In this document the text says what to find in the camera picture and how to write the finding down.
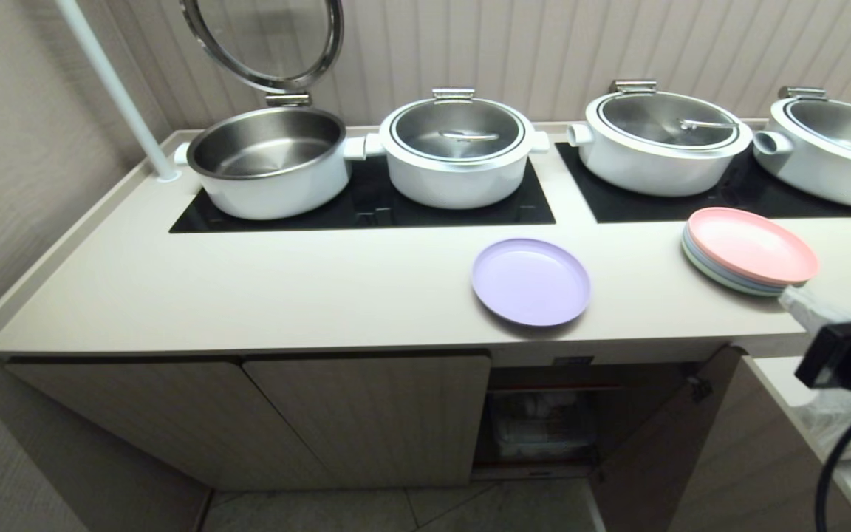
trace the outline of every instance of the purple plate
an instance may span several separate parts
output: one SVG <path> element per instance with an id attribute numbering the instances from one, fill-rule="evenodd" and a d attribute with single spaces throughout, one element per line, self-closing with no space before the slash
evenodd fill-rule
<path id="1" fill-rule="evenodd" d="M 535 327 L 576 318 L 591 293 L 590 276 L 576 257 L 534 239 L 487 247 L 472 267 L 472 288 L 493 313 Z"/>

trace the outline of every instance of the pot rim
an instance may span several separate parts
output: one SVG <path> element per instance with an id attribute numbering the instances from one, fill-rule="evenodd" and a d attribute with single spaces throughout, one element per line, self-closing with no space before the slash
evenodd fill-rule
<path id="1" fill-rule="evenodd" d="M 311 115 L 320 115 L 320 117 L 327 118 L 334 122 L 334 124 L 338 127 L 338 130 L 340 130 L 340 135 L 338 135 L 337 141 L 331 144 L 330 148 L 328 148 L 323 154 L 317 155 L 308 161 L 304 161 L 300 165 L 288 166 L 288 168 L 277 169 L 277 171 L 251 175 L 224 175 L 212 171 L 207 171 L 207 169 L 202 168 L 202 166 L 196 164 L 196 158 L 194 156 L 196 154 L 196 149 L 199 148 L 199 145 L 202 144 L 202 142 L 205 141 L 206 138 L 209 138 L 210 135 L 212 135 L 216 131 L 219 131 L 219 129 L 221 129 L 222 127 L 239 121 L 243 121 L 250 117 L 260 117 L 260 115 L 274 115 L 280 114 L 280 112 L 307 112 L 307 114 Z M 304 168 L 309 168 L 310 166 L 317 165 L 319 162 L 324 161 L 324 159 L 327 159 L 328 157 L 332 157 L 334 154 L 337 154 L 337 151 L 344 144 L 344 139 L 346 137 L 347 128 L 344 125 L 344 121 L 338 118 L 337 115 L 331 114 L 331 112 L 321 111 L 320 109 L 316 109 L 313 107 L 271 107 L 269 109 L 258 109 L 256 111 L 243 112 L 243 114 L 234 115 L 234 117 L 226 118 L 223 121 L 216 122 L 216 124 L 213 124 L 212 126 L 206 128 L 205 131 L 200 132 L 200 134 L 196 135 L 196 138 L 194 138 L 189 144 L 187 158 L 189 166 L 193 169 L 193 171 L 206 177 L 210 177 L 212 179 L 221 179 L 223 181 L 257 181 L 260 179 L 281 177 L 283 175 L 287 175 L 288 173 L 301 171 Z"/>
<path id="2" fill-rule="evenodd" d="M 851 161 L 851 148 L 847 148 L 837 142 L 831 141 L 824 135 L 818 134 L 818 132 L 800 124 L 799 120 L 787 114 L 787 107 L 797 101 L 802 101 L 802 99 L 783 98 L 783 100 L 774 101 L 773 104 L 770 105 L 770 121 L 780 125 L 788 134 L 793 135 L 808 144 L 814 145 L 816 148 L 823 149 L 823 151 L 827 151 L 830 154 L 838 155 Z M 827 100 L 824 103 L 851 107 L 851 103 L 838 100 Z"/>
<path id="3" fill-rule="evenodd" d="M 510 114 L 511 117 L 516 119 L 523 128 L 524 134 L 520 138 L 520 141 L 511 145 L 510 148 L 505 149 L 505 151 L 500 151 L 497 152 L 497 154 L 482 158 L 455 160 L 437 159 L 419 155 L 417 152 L 406 148 L 404 144 L 399 143 L 393 137 L 392 130 L 394 129 L 396 120 L 399 117 L 402 117 L 402 115 L 404 115 L 408 110 L 419 105 L 435 103 L 434 98 L 426 98 L 426 100 L 413 101 L 399 109 L 396 109 L 383 120 L 383 123 L 379 127 L 379 138 L 383 144 L 383 148 L 387 151 L 389 156 L 395 157 L 399 159 L 399 161 L 416 166 L 417 168 L 429 169 L 429 171 L 459 173 L 489 171 L 489 169 L 502 168 L 502 166 L 513 164 L 526 158 L 527 155 L 530 155 L 531 148 L 533 147 L 533 134 L 535 130 L 533 124 L 530 123 L 530 120 L 527 119 L 527 117 L 521 114 L 521 112 L 518 112 L 516 109 L 497 101 L 484 100 L 484 98 L 473 98 L 472 101 L 480 101 L 482 103 L 494 105 Z"/>
<path id="4" fill-rule="evenodd" d="M 585 111 L 585 117 L 587 117 L 587 123 L 590 127 L 593 128 L 596 132 L 600 132 L 600 135 L 608 138 L 611 141 L 616 142 L 617 144 L 624 145 L 627 148 L 635 149 L 635 151 L 644 151 L 647 154 L 660 155 L 663 157 L 676 158 L 676 159 L 699 159 L 699 160 L 708 160 L 708 159 L 720 159 L 723 157 L 733 157 L 740 152 L 747 149 L 747 147 L 753 141 L 753 132 L 751 128 L 742 122 L 740 118 L 735 117 L 733 112 L 729 112 L 728 110 L 712 104 L 709 101 L 699 100 L 699 98 L 689 97 L 689 95 L 680 95 L 677 93 L 666 93 L 666 92 L 657 92 L 656 95 L 671 95 L 676 98 L 683 98 L 683 100 L 691 100 L 696 103 L 706 105 L 712 109 L 715 109 L 719 112 L 722 112 L 726 117 L 729 117 L 737 127 L 736 135 L 729 140 L 719 142 L 718 144 L 711 144 L 706 146 L 698 146 L 698 147 L 678 147 L 672 144 L 662 144 L 659 142 L 651 141 L 649 139 L 644 139 L 632 134 L 628 134 L 628 132 L 622 132 L 619 128 L 615 127 L 611 123 L 605 121 L 604 117 L 602 117 L 602 105 L 605 104 L 606 101 L 612 100 L 613 98 L 618 98 L 619 95 L 623 95 L 625 93 L 610 93 L 608 95 L 602 95 L 599 98 L 596 98 L 594 101 L 591 101 L 587 105 L 587 110 Z"/>

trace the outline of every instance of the white pole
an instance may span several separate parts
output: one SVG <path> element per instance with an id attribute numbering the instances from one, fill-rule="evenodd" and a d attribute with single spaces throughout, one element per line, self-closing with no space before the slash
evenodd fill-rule
<path id="1" fill-rule="evenodd" d="M 149 157 L 149 162 L 156 169 L 156 173 L 159 176 L 157 179 L 164 183 L 178 179 L 180 177 L 179 171 L 176 170 L 175 165 L 169 162 L 169 159 L 163 154 L 163 150 L 156 143 L 152 132 L 146 127 L 146 122 L 141 117 L 136 105 L 133 104 L 133 100 L 127 94 L 127 89 L 114 71 L 114 65 L 111 64 L 111 61 L 107 58 L 107 54 L 100 47 L 98 37 L 95 36 L 94 30 L 91 30 L 90 24 L 87 24 L 87 19 L 84 18 L 84 13 L 81 12 L 77 1 L 55 0 L 55 3 L 58 4 L 58 9 L 64 15 L 64 20 L 67 20 L 71 31 L 78 38 L 78 43 L 81 43 L 84 54 L 91 61 L 91 65 L 94 65 L 94 70 L 98 71 L 100 80 L 104 82 L 107 92 L 111 94 L 111 98 L 114 100 L 120 113 L 124 115 L 127 125 L 131 128 L 133 134 L 136 135 L 137 141 L 140 142 L 140 146 L 143 147 L 143 151 Z"/>

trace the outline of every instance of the plate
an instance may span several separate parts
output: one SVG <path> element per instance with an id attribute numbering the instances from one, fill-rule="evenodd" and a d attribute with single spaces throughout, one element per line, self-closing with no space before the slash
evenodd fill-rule
<path id="1" fill-rule="evenodd" d="M 698 249 L 698 245 L 691 239 L 691 233 L 688 231 L 688 226 L 686 226 L 685 231 L 682 232 L 682 240 L 685 242 L 685 246 L 688 247 L 688 251 L 691 252 L 691 255 L 698 259 L 700 263 L 705 264 L 705 266 L 712 270 L 712 272 L 716 273 L 719 277 L 724 277 L 724 279 L 729 280 L 730 282 L 735 282 L 739 285 L 749 287 L 752 290 L 760 290 L 760 292 L 774 292 L 777 293 L 778 296 L 783 292 L 784 288 L 787 285 L 779 286 L 779 285 L 769 285 L 766 283 L 755 282 L 753 279 L 747 279 L 745 276 L 737 275 L 737 273 L 732 272 L 719 263 L 714 262 L 710 256 L 706 256 L 702 250 Z"/>
<path id="2" fill-rule="evenodd" d="M 722 286 L 729 287 L 729 289 L 731 289 L 731 290 L 735 290 L 736 292 L 740 292 L 740 293 L 747 293 L 748 296 L 760 296 L 760 297 L 780 297 L 780 294 L 783 293 L 783 292 L 771 293 L 771 292 L 764 292 L 764 290 L 755 290 L 752 287 L 746 287 L 746 286 L 737 284 L 736 282 L 733 282 L 730 279 L 724 279 L 724 277 L 719 276 L 718 273 L 712 272 L 712 270 L 710 268 L 708 268 L 707 266 L 705 266 L 705 264 L 700 262 L 698 257 L 696 257 L 695 255 L 692 255 L 692 252 L 688 249 L 688 245 L 685 243 L 685 240 L 682 240 L 682 251 L 685 252 L 685 256 L 688 257 L 688 260 L 692 263 L 692 265 L 695 266 L 696 269 L 699 270 L 699 272 L 704 273 L 705 276 L 708 277 L 709 279 L 713 280 L 713 282 L 716 282 L 716 283 L 718 283 Z"/>
<path id="3" fill-rule="evenodd" d="M 576 257 L 534 239 L 503 240 L 479 253 L 472 288 L 492 313 L 534 327 L 576 318 L 592 292 L 587 269 Z"/>
<path id="4" fill-rule="evenodd" d="M 732 208 L 704 208 L 688 218 L 693 242 L 734 273 L 767 284 L 797 284 L 820 270 L 806 242 L 763 216 Z"/>

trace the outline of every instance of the black cable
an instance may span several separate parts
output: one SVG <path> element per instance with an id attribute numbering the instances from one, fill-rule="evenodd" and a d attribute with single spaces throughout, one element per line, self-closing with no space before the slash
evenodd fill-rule
<path id="1" fill-rule="evenodd" d="M 851 441 L 851 425 L 842 432 L 840 440 L 836 442 L 836 447 L 830 452 L 830 457 L 823 465 L 823 471 L 820 472 L 820 482 L 816 485 L 816 502 L 814 502 L 813 510 L 816 519 L 816 532 L 827 532 L 827 498 L 830 494 L 830 482 L 833 478 L 833 469 L 842 458 L 845 448 Z"/>

